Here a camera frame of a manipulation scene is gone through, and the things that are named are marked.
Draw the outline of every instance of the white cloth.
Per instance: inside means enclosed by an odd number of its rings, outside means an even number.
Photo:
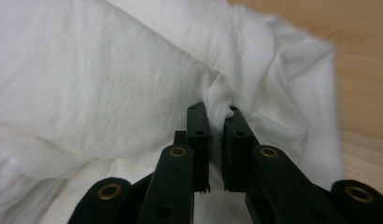
[[[229,105],[327,189],[342,177],[333,53],[219,0],[0,0],[0,223],[66,223],[96,181],[149,174],[200,101],[217,142],[194,223],[250,222],[222,192]]]

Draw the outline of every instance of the wooden surface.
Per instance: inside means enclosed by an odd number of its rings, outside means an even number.
[[[337,46],[346,178],[383,194],[383,0],[231,0],[275,13]]]

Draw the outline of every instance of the black plastic part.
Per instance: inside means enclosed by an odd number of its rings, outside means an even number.
[[[251,178],[248,182],[245,203],[253,223],[275,223],[274,211],[255,178]]]
[[[186,131],[175,131],[174,144],[186,145]]]
[[[192,223],[193,150],[185,145],[166,147],[159,159],[136,223]]]
[[[276,223],[347,223],[282,150],[257,146],[250,163]]]
[[[383,224],[383,195],[375,189],[355,180],[341,180],[333,184],[331,197],[349,223]]]
[[[104,186],[116,185],[117,188]],[[78,203],[69,224],[115,224],[122,223],[128,216],[131,184],[123,179],[110,177],[94,184]]]
[[[129,210],[126,211],[128,216],[125,218],[123,223],[135,223],[139,216],[141,206],[145,200],[146,193],[148,192],[149,184],[153,174],[147,175],[140,179],[138,182],[133,184]]]
[[[187,112],[186,144],[194,151],[194,190],[206,192],[209,187],[209,129],[204,103],[191,105]]]
[[[224,189],[245,192],[250,175],[248,161],[252,149],[259,145],[240,110],[231,106],[234,114],[223,128],[222,178]]]

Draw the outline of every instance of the white towel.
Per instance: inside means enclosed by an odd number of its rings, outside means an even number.
[[[200,101],[217,142],[236,105],[328,189],[343,172],[333,54],[219,0],[0,0],[0,223],[66,223],[98,180],[149,174]],[[249,223],[211,155],[194,223]]]

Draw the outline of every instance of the screw hole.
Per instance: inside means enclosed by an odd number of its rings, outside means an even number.
[[[356,186],[347,186],[345,191],[349,197],[361,203],[372,203],[375,201],[375,196],[365,189]]]
[[[169,150],[169,154],[173,157],[182,157],[186,155],[186,149],[183,147],[174,147]]]
[[[310,214],[310,216],[312,216],[317,221],[325,221],[326,220],[325,214],[323,214],[320,210],[310,209],[308,211],[308,214]]]
[[[172,210],[169,207],[160,207],[156,211],[156,217],[160,219],[168,219],[172,216]]]
[[[278,156],[278,152],[276,152],[274,149],[269,147],[262,148],[261,154],[264,155],[265,157],[272,157],[272,158]]]
[[[116,198],[121,193],[121,185],[118,183],[109,183],[101,187],[97,196],[100,200],[110,200]]]

